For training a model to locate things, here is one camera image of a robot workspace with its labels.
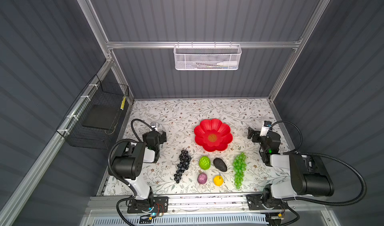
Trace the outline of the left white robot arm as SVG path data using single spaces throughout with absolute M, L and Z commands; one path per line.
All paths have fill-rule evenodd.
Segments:
M 134 122 L 143 123 L 150 130 L 140 138 Z M 157 123 L 146 123 L 141 119 L 131 121 L 136 139 L 121 139 L 109 150 L 107 166 L 109 175 L 130 188 L 131 200 L 152 205 L 154 193 L 141 175 L 144 164 L 155 164 L 160 158 L 160 147 L 167 141 L 165 131 L 158 130 Z

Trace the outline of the green fake grape bunch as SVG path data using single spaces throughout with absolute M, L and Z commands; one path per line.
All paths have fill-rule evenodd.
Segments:
M 241 189 L 244 181 L 247 166 L 246 159 L 247 156 L 245 155 L 245 153 L 242 152 L 239 155 L 235 156 L 233 162 L 233 171 L 235 172 L 234 185 L 237 190 Z

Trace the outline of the green fake custard apple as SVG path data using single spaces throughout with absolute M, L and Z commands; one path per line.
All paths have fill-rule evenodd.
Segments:
M 211 160 L 207 156 L 203 156 L 199 160 L 199 167 L 202 170 L 208 170 L 211 167 Z

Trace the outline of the purple fake fruit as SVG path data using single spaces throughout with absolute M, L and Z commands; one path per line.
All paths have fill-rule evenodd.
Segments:
M 208 176 L 207 176 L 207 174 L 205 174 L 205 173 L 200 173 L 200 174 L 198 175 L 197 180 L 198 180 L 198 183 L 199 183 L 200 185 L 206 184 L 207 181 L 208 181 Z

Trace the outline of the dark fake avocado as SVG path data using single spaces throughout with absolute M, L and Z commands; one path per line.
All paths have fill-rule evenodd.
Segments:
M 228 167 L 227 167 L 226 163 L 220 158 L 215 158 L 213 160 L 213 164 L 214 164 L 215 168 L 221 172 L 227 172 L 228 171 Z

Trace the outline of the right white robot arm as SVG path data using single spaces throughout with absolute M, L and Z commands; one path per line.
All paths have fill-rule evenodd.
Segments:
M 260 145 L 259 154 L 263 163 L 272 168 L 288 169 L 290 178 L 287 181 L 267 184 L 261 193 L 247 195 L 249 208 L 263 206 L 267 210 L 283 206 L 288 201 L 304 201 L 324 206 L 350 206 L 360 202 L 367 193 L 367 183 L 363 176 L 345 161 L 320 153 L 302 153 L 299 148 L 280 154 L 281 135 L 273 131 L 280 124 L 263 122 L 259 131 L 248 128 L 247 138 Z M 361 190 L 351 200 L 343 202 L 321 201 L 321 197 L 331 197 L 335 186 L 323 162 L 328 159 L 351 170 L 358 178 Z

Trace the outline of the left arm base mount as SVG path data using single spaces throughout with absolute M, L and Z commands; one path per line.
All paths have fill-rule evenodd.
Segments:
M 128 214 L 139 213 L 166 213 L 168 211 L 169 197 L 154 197 L 147 200 L 129 200 Z

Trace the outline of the black fake grape bunch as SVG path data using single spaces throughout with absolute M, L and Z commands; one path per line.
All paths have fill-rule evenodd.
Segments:
M 187 171 L 190 167 L 190 162 L 192 160 L 192 157 L 189 154 L 189 151 L 187 150 L 182 150 L 180 155 L 179 155 L 179 160 L 180 162 L 177 164 L 177 170 L 176 173 L 174 174 L 174 181 L 179 184 L 183 173 Z

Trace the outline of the yellow fake pear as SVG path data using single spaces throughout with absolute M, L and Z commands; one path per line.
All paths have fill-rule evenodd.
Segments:
M 224 183 L 224 178 L 220 175 L 217 175 L 214 177 L 213 182 L 216 186 L 220 187 Z

